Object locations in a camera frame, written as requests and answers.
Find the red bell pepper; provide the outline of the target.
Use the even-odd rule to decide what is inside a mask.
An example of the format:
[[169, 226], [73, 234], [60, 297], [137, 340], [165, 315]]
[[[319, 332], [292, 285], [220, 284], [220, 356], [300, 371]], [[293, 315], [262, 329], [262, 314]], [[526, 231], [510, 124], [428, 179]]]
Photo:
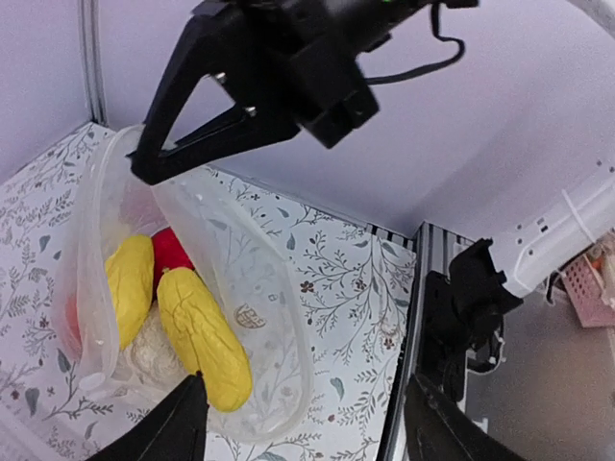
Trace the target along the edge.
[[154, 249], [154, 280], [153, 288], [157, 290], [162, 275], [172, 269], [184, 267], [190, 270], [194, 265], [175, 232], [167, 227], [152, 236]]

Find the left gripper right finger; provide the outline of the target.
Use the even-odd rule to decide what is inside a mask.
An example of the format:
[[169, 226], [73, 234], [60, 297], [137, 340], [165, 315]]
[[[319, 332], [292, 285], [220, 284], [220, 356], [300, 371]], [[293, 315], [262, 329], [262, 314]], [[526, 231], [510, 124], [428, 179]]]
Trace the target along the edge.
[[425, 376], [406, 388], [406, 450], [411, 460], [522, 461], [476, 426]]

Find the yellow squash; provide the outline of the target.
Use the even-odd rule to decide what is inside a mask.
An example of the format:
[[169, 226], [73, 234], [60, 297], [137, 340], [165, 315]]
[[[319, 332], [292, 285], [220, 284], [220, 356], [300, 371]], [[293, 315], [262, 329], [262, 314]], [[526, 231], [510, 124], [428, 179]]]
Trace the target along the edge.
[[121, 351], [134, 341], [149, 315], [154, 265], [152, 239], [143, 234], [125, 239], [105, 262]]
[[162, 275], [157, 297], [163, 329], [184, 368], [203, 375], [209, 403], [238, 410], [253, 390], [250, 360], [206, 285], [179, 267]]

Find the white cauliflower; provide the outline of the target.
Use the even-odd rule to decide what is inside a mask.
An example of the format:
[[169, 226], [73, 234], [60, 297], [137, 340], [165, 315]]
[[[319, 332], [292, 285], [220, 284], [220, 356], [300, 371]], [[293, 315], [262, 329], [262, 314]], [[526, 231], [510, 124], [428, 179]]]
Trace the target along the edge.
[[167, 337], [154, 302], [137, 337], [125, 351], [137, 378], [148, 386], [167, 390], [175, 387], [187, 371]]

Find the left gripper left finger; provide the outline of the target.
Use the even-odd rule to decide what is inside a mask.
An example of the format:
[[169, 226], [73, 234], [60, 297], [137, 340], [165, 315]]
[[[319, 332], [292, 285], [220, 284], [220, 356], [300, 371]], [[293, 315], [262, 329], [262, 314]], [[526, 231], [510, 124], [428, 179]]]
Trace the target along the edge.
[[93, 459], [203, 461], [208, 413], [203, 375], [187, 376], [142, 421]]

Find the orange mini pumpkin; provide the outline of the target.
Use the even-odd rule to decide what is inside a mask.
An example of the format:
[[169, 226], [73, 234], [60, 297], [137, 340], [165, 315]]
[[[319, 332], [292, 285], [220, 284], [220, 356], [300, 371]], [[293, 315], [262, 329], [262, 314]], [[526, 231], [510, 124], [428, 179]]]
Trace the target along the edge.
[[78, 357], [82, 353], [83, 346], [78, 319], [77, 297], [75, 293], [67, 297], [62, 315], [65, 326], [63, 343], [73, 356]]

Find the clear zip top bag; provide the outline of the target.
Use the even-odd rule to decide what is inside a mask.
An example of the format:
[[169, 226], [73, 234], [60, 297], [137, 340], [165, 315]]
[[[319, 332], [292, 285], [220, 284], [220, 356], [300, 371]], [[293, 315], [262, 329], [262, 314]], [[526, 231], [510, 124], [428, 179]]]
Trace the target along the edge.
[[75, 384], [90, 400], [124, 387], [157, 403], [200, 375], [210, 430], [282, 437], [312, 387], [292, 266], [210, 170], [136, 178], [141, 132], [104, 139], [76, 193], [53, 301]]

